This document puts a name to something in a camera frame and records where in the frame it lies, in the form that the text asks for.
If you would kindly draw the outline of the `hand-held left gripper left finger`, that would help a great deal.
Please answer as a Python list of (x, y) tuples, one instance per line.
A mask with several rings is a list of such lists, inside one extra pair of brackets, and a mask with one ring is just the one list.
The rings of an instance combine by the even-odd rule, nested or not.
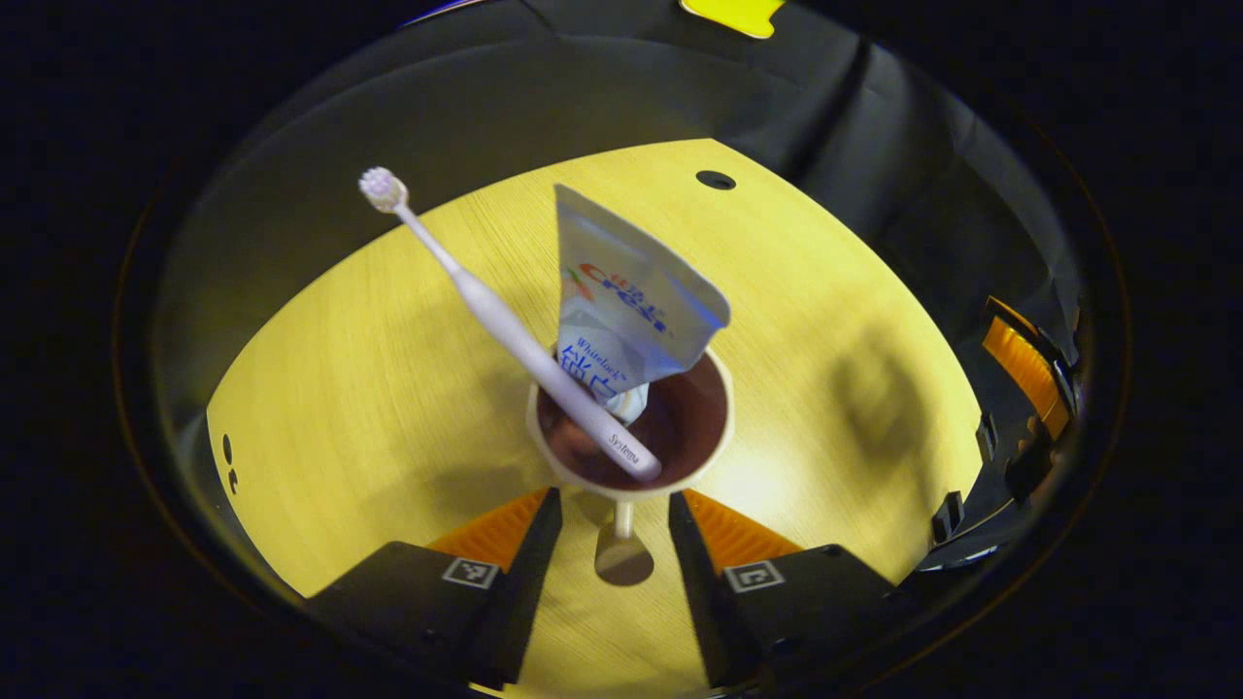
[(434, 544), (382, 545), (308, 607), (403, 665), (501, 690), (520, 680), (561, 531), (558, 488), (538, 488)]

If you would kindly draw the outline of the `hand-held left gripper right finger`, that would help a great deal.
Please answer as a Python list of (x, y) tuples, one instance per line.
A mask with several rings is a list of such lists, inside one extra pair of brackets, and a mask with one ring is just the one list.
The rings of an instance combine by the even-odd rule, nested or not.
[(897, 587), (843, 546), (804, 549), (695, 490), (667, 526), (710, 687), (838, 677), (897, 628)]

